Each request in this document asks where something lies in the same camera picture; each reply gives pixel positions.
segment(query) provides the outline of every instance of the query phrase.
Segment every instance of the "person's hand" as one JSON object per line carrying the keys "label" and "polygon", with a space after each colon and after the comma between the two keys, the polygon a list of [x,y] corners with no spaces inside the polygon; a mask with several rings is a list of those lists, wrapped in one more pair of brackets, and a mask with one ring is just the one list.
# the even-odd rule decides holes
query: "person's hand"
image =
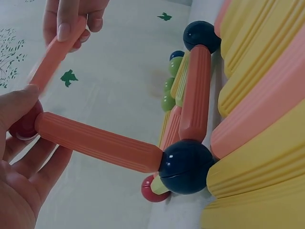
{"label": "person's hand", "polygon": [[25,90],[0,96],[1,229],[34,229],[42,204],[72,154],[71,150],[59,146],[41,167],[56,145],[40,138],[21,160],[9,164],[30,141],[6,139],[6,132],[35,105],[38,95],[38,88],[29,85]]}
{"label": "person's hand", "polygon": [[[78,15],[87,18],[91,32],[100,31],[108,2],[109,0],[47,0],[43,17],[43,36],[46,44],[49,44],[56,35],[60,42],[67,40],[70,31],[76,25]],[[89,37],[90,32],[85,30],[74,44],[72,52],[78,50],[81,43],[87,41]]]}

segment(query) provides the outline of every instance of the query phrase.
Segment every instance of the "yellow plastic panel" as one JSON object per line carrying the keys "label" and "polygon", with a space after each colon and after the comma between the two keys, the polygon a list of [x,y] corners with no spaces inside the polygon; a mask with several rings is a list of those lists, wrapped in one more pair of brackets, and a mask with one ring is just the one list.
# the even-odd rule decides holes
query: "yellow plastic panel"
{"label": "yellow plastic panel", "polygon": [[177,95],[177,91],[178,91],[178,87],[179,87],[179,84],[180,84],[182,74],[183,74],[184,70],[188,67],[189,55],[190,55],[190,52],[187,51],[187,52],[185,52],[185,54],[182,58],[181,64],[179,66],[178,72],[176,74],[175,80],[174,80],[172,88],[171,88],[172,98],[175,98],[176,95]]}
{"label": "yellow plastic panel", "polygon": [[238,64],[248,52],[253,42],[260,34],[265,21],[273,13],[278,0],[260,0],[251,1],[254,6],[247,8],[248,17],[243,19],[243,24],[233,42],[226,42],[226,38],[222,41],[222,50],[227,50],[225,59],[224,73],[230,78]]}
{"label": "yellow plastic panel", "polygon": [[305,99],[261,134],[217,162],[207,176],[210,192],[224,198],[305,174],[304,115]]}
{"label": "yellow plastic panel", "polygon": [[250,10],[253,8],[257,1],[253,0],[232,0],[228,10],[224,16],[224,20],[220,26],[221,34],[221,55],[223,58],[235,40],[239,30],[243,26],[245,19],[249,15]]}
{"label": "yellow plastic panel", "polygon": [[218,199],[203,210],[202,229],[303,229],[305,175]]}
{"label": "yellow plastic panel", "polygon": [[189,58],[187,58],[186,61],[185,61],[185,67],[184,67],[182,75],[181,75],[179,87],[178,87],[176,98],[175,98],[176,105],[179,106],[179,107],[182,107],[182,105],[183,105],[183,98],[184,98],[184,91],[185,91],[185,85],[186,85],[186,77],[187,77],[188,66],[189,66]]}
{"label": "yellow plastic panel", "polygon": [[158,147],[159,148],[160,148],[160,145],[161,145],[161,141],[162,141],[162,138],[163,138],[163,135],[164,135],[164,132],[165,132],[165,128],[166,128],[168,119],[170,118],[170,114],[171,114],[171,111],[168,111],[164,115],[164,119],[163,119],[163,123],[162,123],[162,128],[161,128],[161,133],[159,135],[159,143],[158,143]]}
{"label": "yellow plastic panel", "polygon": [[[218,109],[223,117],[228,116],[264,76],[304,23],[304,0],[277,1],[272,14],[219,94]],[[236,39],[239,39],[236,42],[242,42],[241,37]]]}

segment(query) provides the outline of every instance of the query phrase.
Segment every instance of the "dark blue ball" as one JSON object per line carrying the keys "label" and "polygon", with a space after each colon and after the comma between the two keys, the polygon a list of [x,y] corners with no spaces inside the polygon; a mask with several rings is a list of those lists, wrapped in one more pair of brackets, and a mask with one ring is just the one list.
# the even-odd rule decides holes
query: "dark blue ball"
{"label": "dark blue ball", "polygon": [[184,56],[184,52],[183,51],[174,51],[171,56],[170,56],[170,61],[172,60],[172,58],[175,58],[177,56],[181,56],[183,57]]}
{"label": "dark blue ball", "polygon": [[221,39],[214,32],[214,26],[206,21],[194,21],[189,24],[184,30],[183,41],[188,50],[202,44],[211,54],[219,48],[221,43]]}
{"label": "dark blue ball", "polygon": [[206,187],[206,176],[213,164],[213,157],[204,145],[181,140],[164,151],[159,175],[170,191],[192,194]]}

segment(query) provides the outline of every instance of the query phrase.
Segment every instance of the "pink plastic panel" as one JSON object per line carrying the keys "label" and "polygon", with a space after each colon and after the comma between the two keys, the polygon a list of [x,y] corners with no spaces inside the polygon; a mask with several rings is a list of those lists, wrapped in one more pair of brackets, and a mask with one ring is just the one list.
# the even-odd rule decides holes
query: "pink plastic panel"
{"label": "pink plastic panel", "polygon": [[213,131],[217,158],[238,149],[305,98],[305,25],[253,90]]}

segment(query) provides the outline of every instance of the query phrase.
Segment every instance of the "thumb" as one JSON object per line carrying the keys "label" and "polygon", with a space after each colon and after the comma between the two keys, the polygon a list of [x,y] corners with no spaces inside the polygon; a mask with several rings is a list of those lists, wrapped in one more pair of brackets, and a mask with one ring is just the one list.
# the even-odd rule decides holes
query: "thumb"
{"label": "thumb", "polygon": [[39,88],[30,84],[20,91],[0,95],[0,128],[7,131],[35,105]]}
{"label": "thumb", "polygon": [[60,0],[57,13],[57,39],[64,42],[69,39],[74,29],[79,10],[80,0]]}

